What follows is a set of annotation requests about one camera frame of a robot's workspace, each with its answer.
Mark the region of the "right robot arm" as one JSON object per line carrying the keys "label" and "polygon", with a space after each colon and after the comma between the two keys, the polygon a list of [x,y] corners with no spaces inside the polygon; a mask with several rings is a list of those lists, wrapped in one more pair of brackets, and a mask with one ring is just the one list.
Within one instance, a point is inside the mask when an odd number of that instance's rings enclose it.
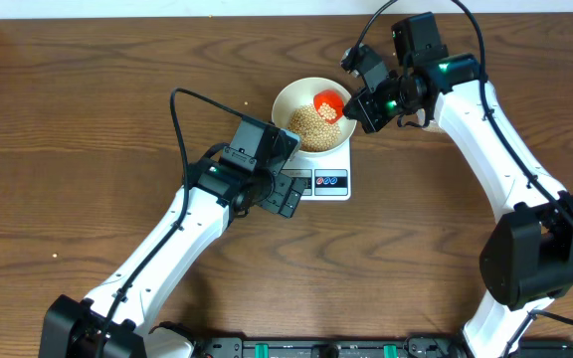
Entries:
{"label": "right robot arm", "polygon": [[436,126],[480,182],[495,228],[479,256],[485,294],[455,357],[510,357],[530,324],[573,287],[573,194],[536,160],[506,118],[484,54],[453,55],[432,13],[393,25],[398,71],[362,41],[342,68],[363,80],[344,115],[373,133],[390,122]]}

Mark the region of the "red measuring scoop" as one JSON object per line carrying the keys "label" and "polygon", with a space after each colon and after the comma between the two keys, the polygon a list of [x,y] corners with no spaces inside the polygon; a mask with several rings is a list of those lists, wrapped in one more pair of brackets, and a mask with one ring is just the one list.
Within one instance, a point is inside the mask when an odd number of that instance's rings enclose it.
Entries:
{"label": "red measuring scoop", "polygon": [[340,95],[332,90],[325,89],[313,97],[313,106],[321,118],[328,124],[336,123],[343,115],[344,103]]}

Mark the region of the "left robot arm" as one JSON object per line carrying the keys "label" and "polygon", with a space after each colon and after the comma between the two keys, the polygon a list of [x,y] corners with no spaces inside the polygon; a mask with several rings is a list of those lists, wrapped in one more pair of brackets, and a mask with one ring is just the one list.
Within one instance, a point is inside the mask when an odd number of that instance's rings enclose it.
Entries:
{"label": "left robot arm", "polygon": [[42,357],[190,357],[195,344],[174,324],[155,324],[198,257],[254,206],[289,218],[303,183],[283,173],[293,145],[212,146],[187,164],[183,185],[131,256],[81,301],[61,295],[43,322]]}

